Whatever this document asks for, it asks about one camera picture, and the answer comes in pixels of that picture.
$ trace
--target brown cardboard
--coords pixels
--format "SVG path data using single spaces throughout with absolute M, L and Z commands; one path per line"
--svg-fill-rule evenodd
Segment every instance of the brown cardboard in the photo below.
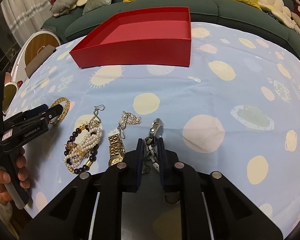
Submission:
M 25 71 L 27 77 L 30 78 L 55 50 L 56 48 L 51 45 L 47 45 L 43 50 L 41 50 L 40 53 L 26 66 Z

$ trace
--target human hand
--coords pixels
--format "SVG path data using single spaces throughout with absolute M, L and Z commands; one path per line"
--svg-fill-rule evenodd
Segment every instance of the human hand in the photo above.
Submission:
M 25 167 L 26 158 L 23 156 L 25 154 L 25 150 L 23 148 L 19 149 L 20 156 L 16 160 L 16 165 L 20 169 L 18 173 L 18 179 L 20 180 L 20 186 L 23 188 L 30 187 L 30 181 L 28 178 L 28 170 Z M 3 205 L 7 205 L 9 201 L 12 200 L 9 192 L 7 191 L 4 184 L 7 184 L 11 181 L 10 175 L 5 171 L 0 170 L 0 203 Z

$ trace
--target gold chain bracelet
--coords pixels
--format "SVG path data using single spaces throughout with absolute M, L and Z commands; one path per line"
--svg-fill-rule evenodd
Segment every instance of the gold chain bracelet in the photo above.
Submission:
M 63 108 L 63 111 L 61 113 L 61 115 L 58 117 L 57 121 L 62 122 L 63 119 L 66 117 L 66 115 L 68 114 L 69 108 L 70 108 L 70 102 L 68 99 L 62 97 L 62 98 L 58 98 L 56 101 L 54 101 L 54 103 L 52 104 L 51 107 L 54 107 L 58 104 L 60 104 L 61 102 L 66 102 L 65 107 Z M 57 122 L 52 122 L 49 121 L 50 124 L 52 125 L 57 125 Z

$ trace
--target red ornament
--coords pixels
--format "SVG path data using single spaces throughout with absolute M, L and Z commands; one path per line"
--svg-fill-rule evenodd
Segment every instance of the red ornament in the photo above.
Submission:
M 22 84 L 23 84 L 23 81 L 21 81 L 21 80 L 17 82 L 18 87 L 21 87 Z

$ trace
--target red box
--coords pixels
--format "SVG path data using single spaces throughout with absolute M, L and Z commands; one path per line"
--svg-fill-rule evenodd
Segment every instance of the red box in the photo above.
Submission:
M 188 7 L 159 7 L 115 14 L 71 51 L 80 68 L 103 65 L 190 65 Z

